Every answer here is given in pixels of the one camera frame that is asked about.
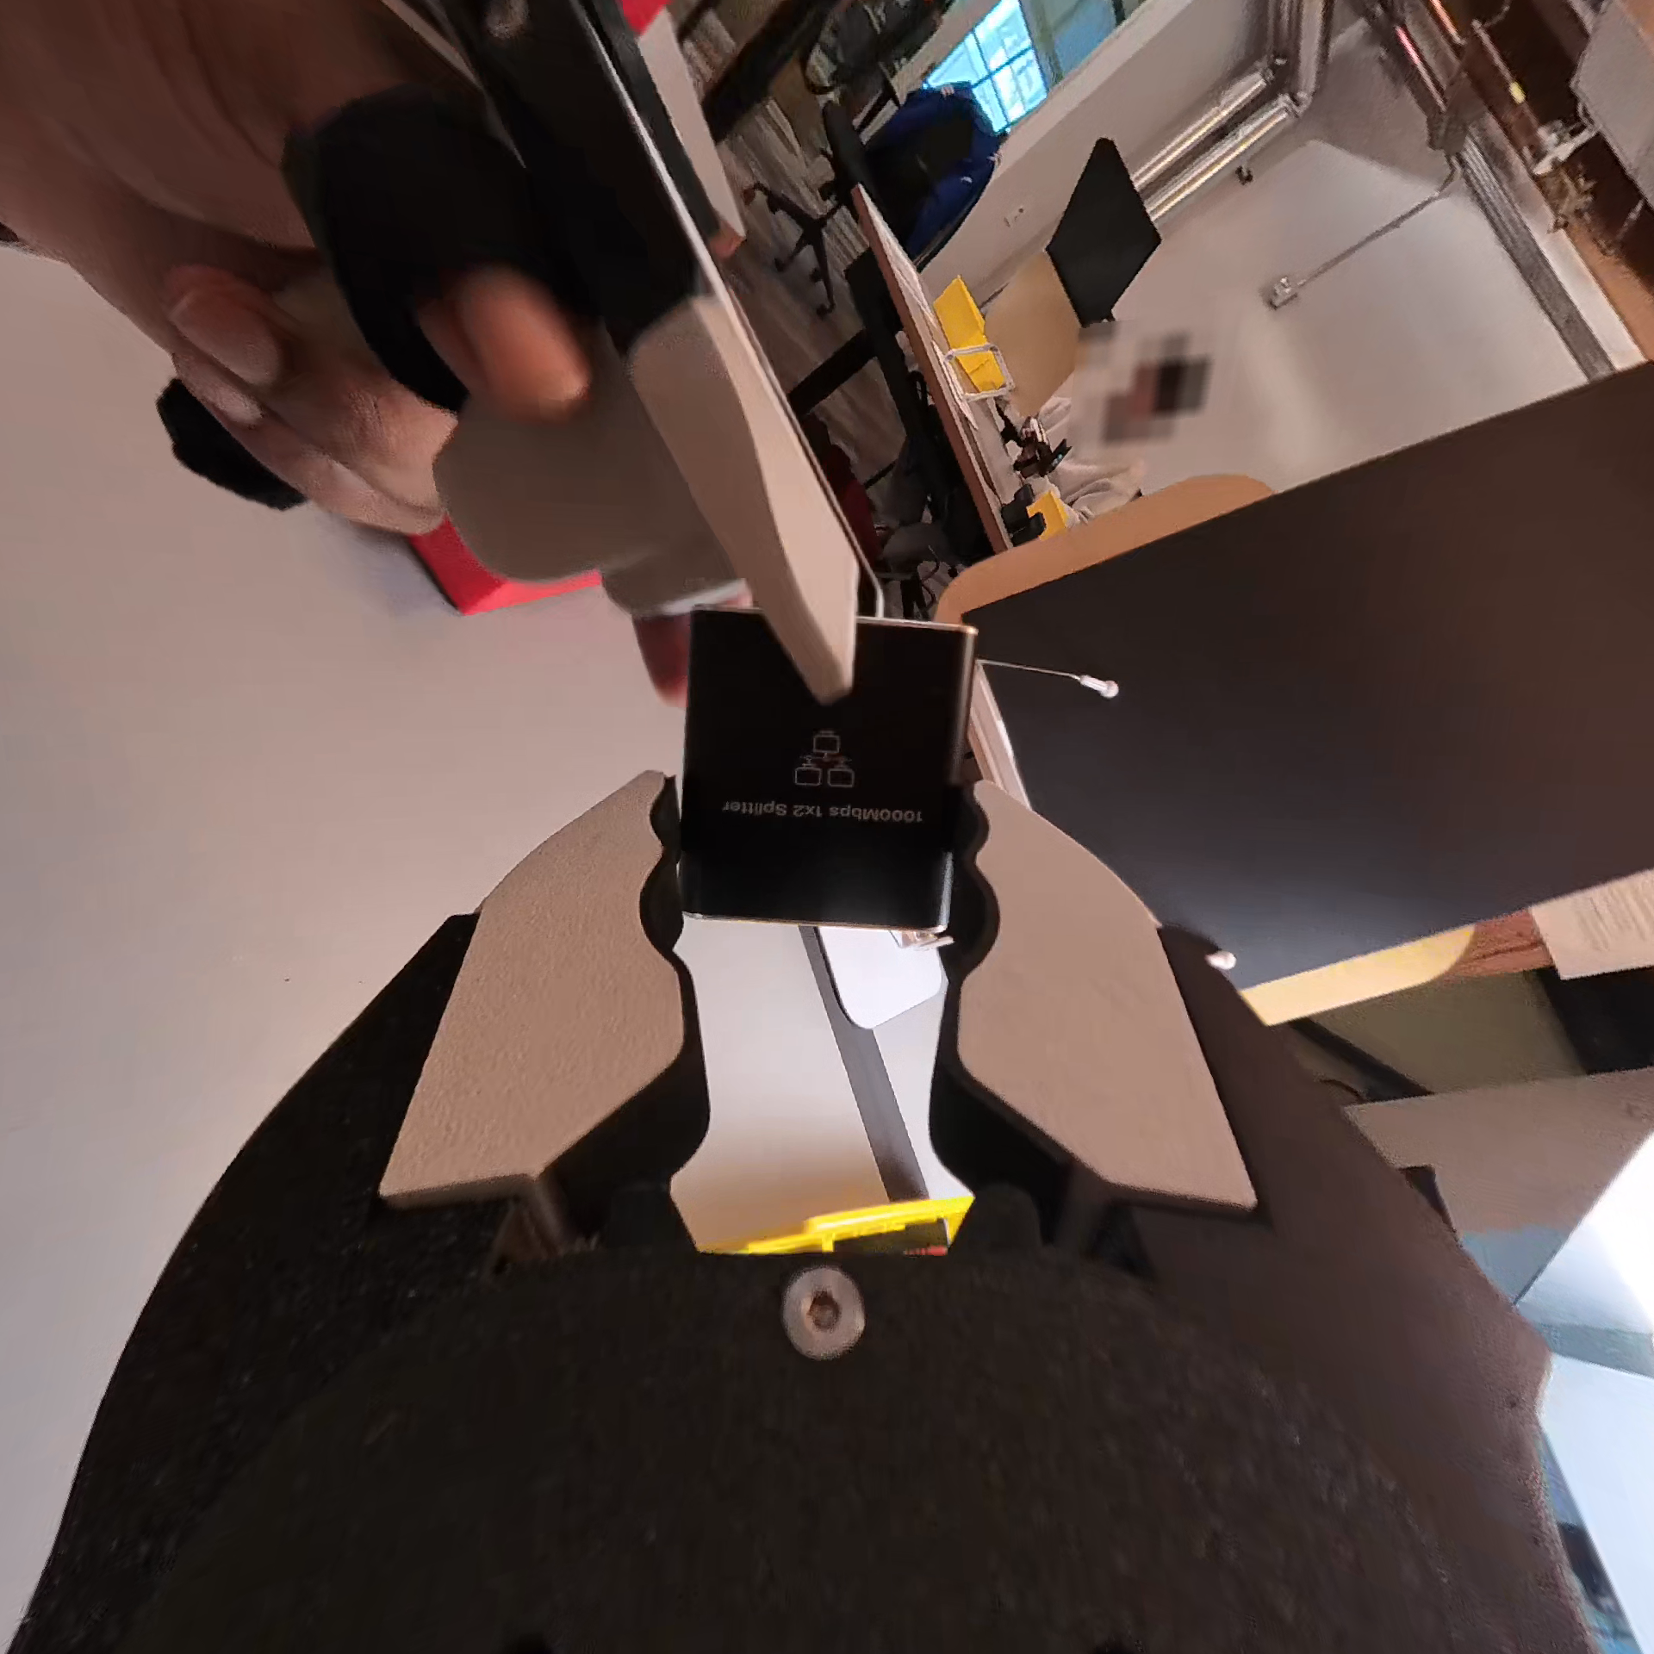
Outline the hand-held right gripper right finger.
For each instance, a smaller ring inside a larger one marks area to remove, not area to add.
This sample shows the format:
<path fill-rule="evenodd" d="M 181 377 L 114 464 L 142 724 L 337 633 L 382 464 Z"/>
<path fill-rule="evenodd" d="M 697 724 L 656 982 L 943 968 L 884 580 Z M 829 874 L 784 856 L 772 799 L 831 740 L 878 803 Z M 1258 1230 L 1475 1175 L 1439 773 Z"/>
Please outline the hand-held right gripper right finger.
<path fill-rule="evenodd" d="M 1250 1212 L 1244 1153 L 1150 907 L 992 781 L 963 815 L 929 1112 L 959 1181 L 1044 1214 L 1083 1171 L 1112 1195 Z"/>

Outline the book stand with black board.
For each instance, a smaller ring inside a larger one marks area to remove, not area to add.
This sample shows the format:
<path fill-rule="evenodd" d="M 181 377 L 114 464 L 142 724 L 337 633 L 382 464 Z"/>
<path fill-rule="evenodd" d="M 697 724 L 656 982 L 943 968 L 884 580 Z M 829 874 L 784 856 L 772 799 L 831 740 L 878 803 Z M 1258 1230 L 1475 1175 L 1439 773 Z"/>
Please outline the book stand with black board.
<path fill-rule="evenodd" d="M 1034 407 L 1067 379 L 1081 334 L 1112 320 L 1162 236 L 1111 137 L 1099 137 L 1042 251 L 990 299 L 986 338 Z"/>
<path fill-rule="evenodd" d="M 983 775 L 1233 956 L 1264 1021 L 1524 968 L 1652 860 L 1652 366 L 969 566 Z"/>

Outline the person's left hand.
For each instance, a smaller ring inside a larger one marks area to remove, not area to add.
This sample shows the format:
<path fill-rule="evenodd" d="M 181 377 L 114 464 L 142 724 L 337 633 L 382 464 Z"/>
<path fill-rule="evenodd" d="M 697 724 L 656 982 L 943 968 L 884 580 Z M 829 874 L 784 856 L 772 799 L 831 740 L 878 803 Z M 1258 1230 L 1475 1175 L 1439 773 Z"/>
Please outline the person's left hand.
<path fill-rule="evenodd" d="M 321 263 L 285 141 L 404 84 L 461 80 L 384 3 L 2 3 L 4 234 L 169 354 L 256 496 L 408 535 L 451 415 L 276 299 Z"/>

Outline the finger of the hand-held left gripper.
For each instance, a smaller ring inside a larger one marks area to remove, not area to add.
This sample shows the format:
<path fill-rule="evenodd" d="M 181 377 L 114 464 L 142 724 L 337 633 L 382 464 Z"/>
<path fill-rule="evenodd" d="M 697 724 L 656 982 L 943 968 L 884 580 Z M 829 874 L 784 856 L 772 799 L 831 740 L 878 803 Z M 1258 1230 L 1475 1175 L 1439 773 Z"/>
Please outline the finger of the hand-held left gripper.
<path fill-rule="evenodd" d="M 693 295 L 652 322 L 630 379 L 803 685 L 821 704 L 847 696 L 858 545 L 734 303 Z"/>

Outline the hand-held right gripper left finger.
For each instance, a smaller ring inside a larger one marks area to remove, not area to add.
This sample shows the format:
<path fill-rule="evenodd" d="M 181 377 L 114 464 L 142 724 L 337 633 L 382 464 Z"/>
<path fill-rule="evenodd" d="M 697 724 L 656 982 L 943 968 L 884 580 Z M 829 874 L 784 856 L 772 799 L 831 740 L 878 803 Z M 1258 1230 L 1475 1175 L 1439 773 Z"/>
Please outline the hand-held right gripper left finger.
<path fill-rule="evenodd" d="M 671 1189 L 711 1126 L 675 854 L 675 783 L 640 771 L 492 887 L 382 1200 L 608 1210 Z"/>

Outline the yellow storage bin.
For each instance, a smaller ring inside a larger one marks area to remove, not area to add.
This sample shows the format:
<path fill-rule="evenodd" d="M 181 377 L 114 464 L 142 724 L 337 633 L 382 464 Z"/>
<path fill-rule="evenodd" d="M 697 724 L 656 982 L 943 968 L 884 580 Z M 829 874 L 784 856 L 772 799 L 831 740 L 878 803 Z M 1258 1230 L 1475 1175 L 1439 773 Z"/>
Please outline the yellow storage bin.
<path fill-rule="evenodd" d="M 990 399 L 1012 387 L 1000 350 L 986 334 L 986 320 L 963 277 L 935 299 L 933 310 L 945 340 L 945 358 L 971 399 Z"/>
<path fill-rule="evenodd" d="M 711 1246 L 715 1254 L 945 1254 L 973 1195 L 902 1200 L 809 1216 L 788 1232 Z"/>

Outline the red storage bin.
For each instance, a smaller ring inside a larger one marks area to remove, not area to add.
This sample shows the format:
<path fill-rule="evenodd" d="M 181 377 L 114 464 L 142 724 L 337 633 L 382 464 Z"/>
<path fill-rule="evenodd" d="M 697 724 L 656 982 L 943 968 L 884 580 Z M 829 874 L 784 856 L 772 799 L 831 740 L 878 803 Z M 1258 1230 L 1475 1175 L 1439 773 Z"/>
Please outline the red storage bin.
<path fill-rule="evenodd" d="M 567 592 L 599 588 L 601 574 L 583 570 L 549 580 L 516 580 L 488 568 L 467 547 L 465 539 L 445 521 L 437 529 L 406 537 L 431 584 L 457 614 L 488 614 L 514 606 L 528 606 Z"/>

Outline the blue jacket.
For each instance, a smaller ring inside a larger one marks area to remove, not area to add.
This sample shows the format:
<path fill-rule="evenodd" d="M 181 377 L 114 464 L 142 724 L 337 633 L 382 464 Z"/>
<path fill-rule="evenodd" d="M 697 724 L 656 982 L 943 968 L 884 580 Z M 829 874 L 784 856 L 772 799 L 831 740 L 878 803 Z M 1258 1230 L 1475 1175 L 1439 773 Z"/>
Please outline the blue jacket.
<path fill-rule="evenodd" d="M 878 212 L 923 267 L 979 204 L 1000 155 L 1002 133 L 973 88 L 918 88 L 864 139 Z"/>

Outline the black ethernet splitter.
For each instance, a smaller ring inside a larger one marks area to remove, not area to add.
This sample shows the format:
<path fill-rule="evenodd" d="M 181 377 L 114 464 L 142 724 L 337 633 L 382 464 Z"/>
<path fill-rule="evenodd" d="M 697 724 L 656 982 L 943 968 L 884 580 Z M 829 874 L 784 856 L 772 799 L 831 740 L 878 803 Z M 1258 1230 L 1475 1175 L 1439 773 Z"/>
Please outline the black ethernet splitter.
<path fill-rule="evenodd" d="M 689 631 L 677 881 L 713 919 L 935 933 L 951 903 L 977 629 L 855 622 L 819 700 L 754 610 Z"/>

